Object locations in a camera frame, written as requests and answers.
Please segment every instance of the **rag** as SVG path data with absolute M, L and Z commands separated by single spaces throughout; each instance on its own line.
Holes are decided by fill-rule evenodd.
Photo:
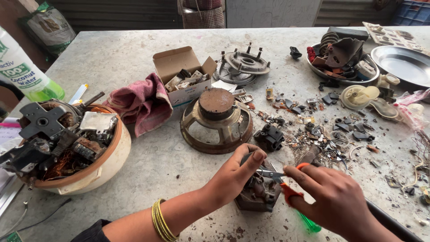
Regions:
M 160 127 L 173 113 L 164 85 L 155 73 L 112 91 L 103 105 L 115 110 L 124 124 L 136 123 L 136 137 Z

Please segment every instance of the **green bag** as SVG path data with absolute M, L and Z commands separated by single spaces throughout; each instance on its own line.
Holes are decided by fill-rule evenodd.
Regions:
M 18 19 L 18 23 L 49 53 L 58 57 L 76 37 L 64 16 L 44 2 L 36 11 Z

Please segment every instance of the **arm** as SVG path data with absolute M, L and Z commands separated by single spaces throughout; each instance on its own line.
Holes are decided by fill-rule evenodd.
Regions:
M 285 166 L 284 171 L 316 200 L 308 204 L 300 196 L 289 198 L 294 208 L 315 223 L 349 242 L 401 242 L 370 213 L 360 185 L 350 176 L 312 165 L 301 171 Z
M 253 151 L 240 166 L 244 155 Z M 194 221 L 231 202 L 266 157 L 260 148 L 243 144 L 204 187 L 162 203 L 161 213 L 170 231 L 177 235 Z M 163 241 L 154 228 L 151 208 L 120 218 L 104 226 L 103 232 L 111 242 Z

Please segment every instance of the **spring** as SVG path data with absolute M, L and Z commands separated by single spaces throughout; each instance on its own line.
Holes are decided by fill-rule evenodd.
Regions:
M 329 44 L 335 43 L 339 40 L 339 36 L 335 32 L 327 32 L 321 38 L 321 44 L 319 44 L 319 54 L 325 56 L 327 54 L 327 47 Z

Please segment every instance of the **coconut water bottle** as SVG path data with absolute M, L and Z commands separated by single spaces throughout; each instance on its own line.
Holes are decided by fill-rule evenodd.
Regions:
M 64 90 L 49 79 L 0 26 L 0 79 L 12 82 L 33 102 L 63 99 Z

